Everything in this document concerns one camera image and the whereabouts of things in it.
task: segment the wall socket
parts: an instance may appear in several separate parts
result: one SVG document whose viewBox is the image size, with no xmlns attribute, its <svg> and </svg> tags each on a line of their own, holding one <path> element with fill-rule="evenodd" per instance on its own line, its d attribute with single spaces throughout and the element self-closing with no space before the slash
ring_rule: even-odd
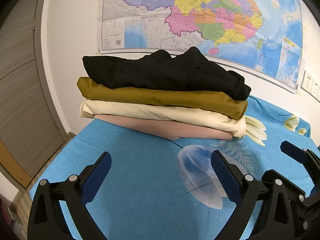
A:
<svg viewBox="0 0 320 240">
<path fill-rule="evenodd" d="M 304 77 L 303 77 L 303 81 L 302 81 L 302 85 L 301 87 L 307 91 L 308 93 L 311 92 L 311 87 L 312 87 L 312 76 L 310 75 L 310 73 L 308 73 L 307 71 L 304 72 Z"/>
<path fill-rule="evenodd" d="M 317 97 L 318 96 L 318 93 L 319 93 L 319 88 L 320 88 L 320 84 L 319 82 L 314 78 L 313 79 L 313 83 L 312 83 L 312 87 L 311 87 L 311 92 L 310 94 L 313 96 L 313 97 Z"/>
</svg>

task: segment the wooden floor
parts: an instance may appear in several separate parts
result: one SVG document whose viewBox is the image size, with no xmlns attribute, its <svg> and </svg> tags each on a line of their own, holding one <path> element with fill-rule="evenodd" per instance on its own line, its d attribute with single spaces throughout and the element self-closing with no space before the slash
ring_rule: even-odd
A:
<svg viewBox="0 0 320 240">
<path fill-rule="evenodd" d="M 72 138 L 75 136 L 75 134 L 71 134 L 69 136 L 70 136 L 70 140 L 72 140 Z M 49 164 L 54 160 L 54 158 L 61 152 L 61 150 L 66 145 L 67 145 L 67 143 L 62 145 L 60 147 L 60 149 L 50 158 L 50 160 L 48 160 L 48 162 L 43 166 L 41 171 L 35 176 L 34 180 L 29 185 L 26 193 L 23 194 L 22 192 L 18 192 L 19 195 L 16 196 L 16 199 L 20 199 L 20 200 L 18 200 L 19 203 L 16 203 L 16 207 L 13 208 L 15 210 L 13 210 L 13 211 L 15 211 L 15 213 L 20 217 L 21 222 L 23 223 L 22 232 L 21 232 L 20 236 L 18 236 L 20 240 L 27 240 L 28 220 L 29 220 L 29 214 L 30 214 L 31 204 L 32 204 L 29 190 L 38 181 L 38 179 L 40 178 L 40 176 L 42 175 L 44 170 L 49 166 Z"/>
</svg>

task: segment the map of china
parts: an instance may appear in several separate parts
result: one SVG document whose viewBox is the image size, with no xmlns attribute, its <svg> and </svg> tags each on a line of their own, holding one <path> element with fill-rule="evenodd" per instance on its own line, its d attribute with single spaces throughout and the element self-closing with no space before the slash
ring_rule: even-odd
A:
<svg viewBox="0 0 320 240">
<path fill-rule="evenodd" d="M 210 55 L 219 52 L 220 43 L 245 42 L 255 36 L 263 18 L 254 0 L 123 0 L 128 5 L 144 5 L 148 10 L 170 7 L 165 19 L 170 31 L 199 32 L 206 40 L 214 41 Z"/>
</svg>

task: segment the map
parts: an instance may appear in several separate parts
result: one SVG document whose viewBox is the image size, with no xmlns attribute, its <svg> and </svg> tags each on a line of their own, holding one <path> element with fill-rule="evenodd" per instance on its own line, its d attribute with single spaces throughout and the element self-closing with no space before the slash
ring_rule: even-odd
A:
<svg viewBox="0 0 320 240">
<path fill-rule="evenodd" d="M 100 0 L 99 5 L 101 53 L 181 53 L 196 46 L 211 60 L 235 63 L 288 90 L 298 88 L 303 71 L 299 0 Z"/>
</svg>

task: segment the folded pink garment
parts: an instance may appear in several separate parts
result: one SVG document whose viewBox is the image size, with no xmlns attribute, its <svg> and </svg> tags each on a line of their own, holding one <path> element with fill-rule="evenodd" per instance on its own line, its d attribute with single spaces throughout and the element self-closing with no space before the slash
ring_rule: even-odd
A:
<svg viewBox="0 0 320 240">
<path fill-rule="evenodd" d="M 143 133 L 153 134 L 171 140 L 176 140 L 180 137 L 210 138 L 229 141 L 232 139 L 232 135 L 228 132 L 183 122 L 139 119 L 110 114 L 96 114 L 95 118 L 122 127 L 130 128 Z"/>
</svg>

